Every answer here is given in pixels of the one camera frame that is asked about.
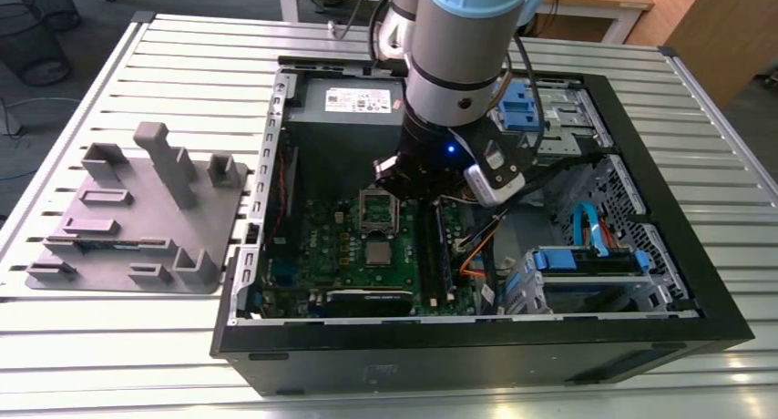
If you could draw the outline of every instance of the aluminum profile table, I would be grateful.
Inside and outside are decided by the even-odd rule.
[[[89,143],[114,142],[135,156],[137,122],[161,121],[192,159],[228,151],[252,169],[277,56],[365,58],[364,29],[333,41],[318,25],[177,15],[146,21],[129,25],[0,230],[0,415],[773,417],[778,191],[683,65],[648,47],[526,42],[536,69],[611,80],[756,335],[728,352],[608,386],[261,399],[208,355],[220,292],[23,287],[23,268],[85,176],[78,160]]]

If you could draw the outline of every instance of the wire mesh trash bin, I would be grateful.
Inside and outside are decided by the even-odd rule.
[[[41,16],[38,9],[21,3],[0,5],[0,61],[30,86],[53,84],[70,72],[59,43]]]
[[[21,0],[29,7],[42,11],[43,22],[50,30],[59,32],[71,29],[81,22],[73,0]]]

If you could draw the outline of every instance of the power supply label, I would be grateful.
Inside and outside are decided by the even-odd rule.
[[[326,112],[390,113],[390,93],[386,89],[329,88]]]

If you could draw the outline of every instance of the green circuit board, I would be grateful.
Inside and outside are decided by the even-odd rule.
[[[454,291],[450,302],[430,307],[421,299],[416,253],[416,202],[389,203],[388,196],[364,196],[334,201],[309,199],[302,211],[301,239],[294,261],[273,260],[270,273],[278,282],[274,313],[269,317],[316,317],[306,313],[310,291],[340,288],[402,290],[413,293],[417,315],[466,314],[472,308],[470,287]],[[396,210],[389,214],[390,206]],[[362,223],[386,222],[396,215],[389,235],[364,230]],[[445,236],[461,232],[456,204],[442,207],[450,226]]]

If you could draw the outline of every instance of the wooden cabinet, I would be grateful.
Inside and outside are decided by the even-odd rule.
[[[669,46],[723,107],[778,53],[778,0],[653,0],[625,43]]]

